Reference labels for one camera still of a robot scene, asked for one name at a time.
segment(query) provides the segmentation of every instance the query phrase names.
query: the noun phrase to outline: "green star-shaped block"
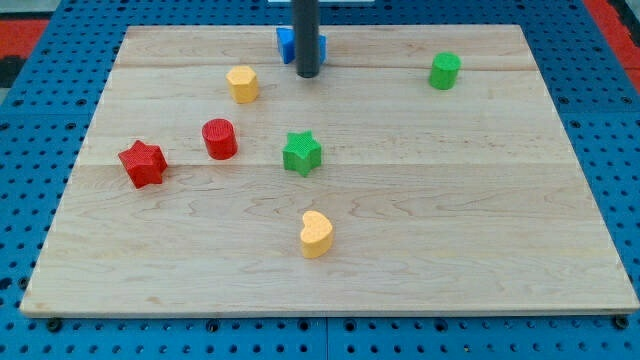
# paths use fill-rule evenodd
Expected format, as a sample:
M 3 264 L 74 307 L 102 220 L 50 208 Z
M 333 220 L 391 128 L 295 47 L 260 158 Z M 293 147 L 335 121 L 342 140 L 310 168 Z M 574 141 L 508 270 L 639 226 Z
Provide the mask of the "green star-shaped block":
M 311 130 L 299 134 L 288 133 L 282 159 L 285 170 L 295 170 L 307 177 L 311 169 L 322 163 L 322 146 L 313 139 Z

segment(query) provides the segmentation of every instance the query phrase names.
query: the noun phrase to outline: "blue pegboard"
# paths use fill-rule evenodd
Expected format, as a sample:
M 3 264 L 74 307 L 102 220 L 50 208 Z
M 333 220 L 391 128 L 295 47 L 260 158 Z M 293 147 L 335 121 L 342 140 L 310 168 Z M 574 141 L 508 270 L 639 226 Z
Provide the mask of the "blue pegboard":
M 23 317 L 22 288 L 127 26 L 282 25 L 289 11 L 266 0 L 62 1 L 0 108 L 0 357 L 640 358 L 638 314 L 64 319 L 57 332 L 47 330 L 55 322 Z M 639 290 L 640 99 L 580 1 L 378 0 L 323 7 L 321 17 L 323 24 L 520 24 Z

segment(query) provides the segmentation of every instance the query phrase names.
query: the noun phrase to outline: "wood grain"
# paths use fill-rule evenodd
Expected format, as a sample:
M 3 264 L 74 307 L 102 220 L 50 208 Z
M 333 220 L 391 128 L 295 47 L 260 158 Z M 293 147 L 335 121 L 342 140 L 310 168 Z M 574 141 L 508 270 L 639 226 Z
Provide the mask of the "wood grain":
M 33 317 L 490 316 L 640 305 L 516 26 L 326 27 L 312 81 L 271 27 L 133 27 L 22 302 Z M 428 86 L 444 47 L 448 92 Z M 261 94 L 238 105 L 232 65 Z M 239 152 L 199 131 L 234 123 Z M 324 164 L 282 170 L 286 132 Z M 116 154 L 160 144 L 164 184 L 135 191 Z M 304 259 L 302 214 L 335 228 Z

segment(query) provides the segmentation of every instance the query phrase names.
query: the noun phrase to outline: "red star-shaped block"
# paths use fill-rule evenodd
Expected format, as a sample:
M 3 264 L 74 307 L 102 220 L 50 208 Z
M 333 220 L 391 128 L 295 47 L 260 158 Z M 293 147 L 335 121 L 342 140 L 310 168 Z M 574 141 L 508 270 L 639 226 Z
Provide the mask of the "red star-shaped block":
M 118 157 L 136 189 L 147 184 L 162 184 L 162 172 L 167 168 L 167 162 L 160 146 L 136 140 L 130 149 L 119 153 Z

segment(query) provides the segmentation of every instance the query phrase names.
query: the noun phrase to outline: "yellow heart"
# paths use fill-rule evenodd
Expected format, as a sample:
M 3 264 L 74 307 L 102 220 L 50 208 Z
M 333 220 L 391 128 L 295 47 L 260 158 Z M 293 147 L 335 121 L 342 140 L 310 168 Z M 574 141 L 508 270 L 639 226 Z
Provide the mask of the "yellow heart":
M 326 253 L 333 245 L 333 225 L 329 219 L 317 211 L 307 211 L 302 215 L 302 223 L 302 256 L 313 259 Z

